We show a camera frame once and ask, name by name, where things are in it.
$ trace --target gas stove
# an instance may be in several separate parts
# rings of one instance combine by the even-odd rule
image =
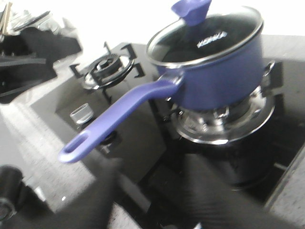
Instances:
[[[108,54],[82,71],[71,66],[84,90],[101,92],[104,110],[129,89],[159,78],[144,45],[105,47]],[[185,110],[170,98],[150,100],[98,146],[106,157],[124,159],[123,172],[150,201],[143,211],[128,195],[117,199],[141,227],[194,228],[182,200],[183,159],[189,153],[207,158],[232,190],[262,205],[268,200],[305,141],[305,65],[264,61],[261,85],[243,100],[209,111]]]

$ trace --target white wall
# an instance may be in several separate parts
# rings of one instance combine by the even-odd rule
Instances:
[[[79,30],[84,54],[99,56],[102,44],[147,43],[157,31],[175,21],[170,7],[176,0],[15,0],[25,8],[52,10],[68,18]],[[211,9],[226,4],[258,9],[265,20],[264,34],[305,35],[302,0],[213,0]]]

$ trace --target pot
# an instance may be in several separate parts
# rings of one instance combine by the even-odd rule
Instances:
[[[249,7],[208,15],[211,0],[181,0],[181,18],[149,41],[146,54],[159,80],[133,88],[60,152],[73,163],[90,153],[119,123],[148,99],[171,97],[188,110],[220,108],[248,96],[264,72],[260,13]]]

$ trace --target gray countertop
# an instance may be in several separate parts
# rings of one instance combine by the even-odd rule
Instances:
[[[263,35],[264,57],[304,61],[305,37]],[[9,105],[1,105],[0,125],[8,128],[10,135],[1,137],[2,151],[10,150],[13,157],[6,157],[9,164],[16,163],[24,170],[26,179],[34,177],[53,210],[58,210],[78,196],[94,180],[93,175],[81,163],[61,164],[57,154],[63,141],[35,113],[31,105],[72,77],[68,66],[81,62],[81,67],[92,62],[69,57],[54,65],[58,77],[20,95]],[[60,103],[61,98],[54,98]],[[275,214],[299,226],[305,225],[305,149],[302,149],[282,178],[266,207]],[[119,206],[113,211],[110,228],[135,228],[136,224]]]

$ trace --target gas burner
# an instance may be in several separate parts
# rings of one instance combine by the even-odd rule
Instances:
[[[172,123],[184,138],[200,144],[223,145],[255,132],[275,108],[271,94],[263,97],[257,87],[247,98],[219,109],[190,111],[174,107]]]
[[[132,66],[133,60],[128,56],[103,56],[89,66],[90,71],[83,77],[82,86],[87,90],[112,87],[125,79]]]

